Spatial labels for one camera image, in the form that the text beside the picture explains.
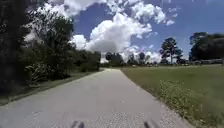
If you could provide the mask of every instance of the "cumulus cloud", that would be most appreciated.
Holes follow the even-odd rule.
[[[74,35],[70,41],[77,49],[85,49],[87,40],[83,35]]]
[[[172,25],[172,24],[174,24],[175,22],[173,21],[173,20],[168,20],[167,22],[166,22],[166,25],[167,26],[169,26],[169,25]]]
[[[178,14],[177,14],[177,13],[172,15],[172,17],[174,17],[174,18],[176,18],[177,16],[178,16]]]
[[[144,2],[139,2],[132,7],[134,17],[136,19],[151,19],[154,17],[154,20],[159,24],[162,21],[166,20],[166,15],[162,11],[162,8],[154,6],[152,4],[144,4]]]
[[[54,4],[53,9],[59,13],[74,16],[94,3],[106,3],[106,0],[49,0],[49,2]]]
[[[124,61],[128,61],[128,57],[133,54],[135,59],[137,60],[139,58],[139,54],[141,52],[145,53],[146,56],[150,56],[150,59],[147,60],[147,62],[160,62],[161,61],[161,55],[158,52],[152,52],[151,49],[153,48],[153,45],[150,45],[149,48],[147,47],[138,47],[136,45],[132,45],[128,48],[126,48],[121,54]]]
[[[179,9],[181,9],[181,8],[180,8],[180,7],[169,8],[169,9],[168,9],[168,12],[176,12],[176,11],[178,11]]]
[[[146,52],[146,55],[150,56],[150,59],[148,60],[150,63],[161,61],[161,55],[158,52],[148,51],[148,52]]]
[[[121,52],[131,45],[131,36],[138,38],[151,32],[151,25],[143,25],[125,14],[117,13],[113,20],[101,22],[92,30],[87,48],[101,52]]]

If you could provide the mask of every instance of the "vegetation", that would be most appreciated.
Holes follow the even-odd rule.
[[[190,37],[192,49],[189,60],[221,59],[224,57],[224,35],[194,33]]]
[[[106,53],[106,59],[109,62],[110,66],[119,67],[123,66],[124,60],[119,53]]]
[[[99,70],[99,52],[79,51],[69,42],[73,21],[58,13],[36,11],[37,5],[42,2],[0,2],[0,96],[20,94],[40,82],[67,78],[74,70]],[[29,32],[35,37],[25,41]]]
[[[170,57],[171,64],[173,64],[173,59],[177,58],[178,60],[182,57],[182,50],[177,47],[177,42],[174,38],[167,38],[162,44],[162,49],[160,53],[163,59]]]
[[[224,126],[223,66],[123,68],[122,71],[196,127]]]

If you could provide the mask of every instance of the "tree line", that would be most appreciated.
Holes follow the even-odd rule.
[[[99,70],[99,52],[76,50],[69,43],[73,21],[36,11],[40,5],[33,0],[0,1],[0,95],[69,77],[73,70]],[[30,31],[35,38],[25,41]]]
[[[208,34],[206,32],[196,32],[189,38],[192,46],[189,59],[183,58],[183,51],[178,47],[177,41],[173,37],[164,40],[161,45],[160,62],[150,62],[150,56],[140,52],[137,57],[134,54],[128,56],[127,62],[123,60],[119,53],[106,53],[108,63],[102,66],[149,66],[149,65],[173,65],[187,64],[189,61],[201,61],[212,59],[224,59],[224,34]]]

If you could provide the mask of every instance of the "green grass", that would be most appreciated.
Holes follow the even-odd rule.
[[[47,90],[47,89],[50,89],[50,88],[53,88],[53,87],[56,87],[56,86],[59,86],[59,85],[63,85],[65,83],[68,83],[68,82],[71,82],[73,80],[82,78],[82,77],[90,75],[92,73],[94,73],[94,72],[85,72],[85,73],[77,72],[77,73],[72,73],[71,77],[68,77],[66,79],[54,80],[54,81],[46,81],[46,82],[40,83],[38,85],[32,86],[30,89],[24,90],[23,92],[20,92],[19,94],[18,93],[16,93],[16,94],[12,93],[9,96],[1,96],[0,97],[0,106],[8,104],[9,102],[12,102],[12,101],[15,101],[15,100],[18,100],[18,99],[21,99],[21,98],[33,95],[33,94],[36,94],[36,93],[38,93],[40,91],[44,91],[44,90]]]
[[[196,127],[224,127],[224,66],[123,68]]]

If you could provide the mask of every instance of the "leafy tree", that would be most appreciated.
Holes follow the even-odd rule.
[[[119,53],[106,53],[106,59],[109,61],[109,65],[116,67],[122,66],[124,64],[124,60]]]
[[[161,65],[168,65],[169,62],[168,62],[168,60],[166,58],[162,58],[162,60],[160,61],[160,64]]]
[[[134,54],[129,55],[127,64],[128,65],[137,65],[138,64],[138,62],[135,60]]]
[[[112,59],[112,53],[107,52],[106,53],[106,60],[110,61]]]
[[[224,57],[224,35],[207,34],[197,37],[192,45],[189,60],[221,59]]]
[[[145,53],[141,52],[139,53],[139,64],[143,65],[145,63]]]
[[[190,37],[190,44],[195,45],[200,39],[207,36],[206,32],[196,32]]]
[[[24,36],[29,23],[28,0],[0,1],[0,93],[10,92],[14,85],[26,85],[27,74],[20,61]]]
[[[167,38],[162,44],[162,49],[160,50],[160,54],[162,55],[162,58],[170,57],[171,64],[173,63],[173,59],[176,56],[180,56],[179,54],[181,50],[177,47],[177,42],[175,39]]]
[[[73,32],[72,20],[50,11],[33,13],[32,29],[44,47],[42,61],[50,68],[49,77],[63,78],[68,75],[70,65],[69,40]]]

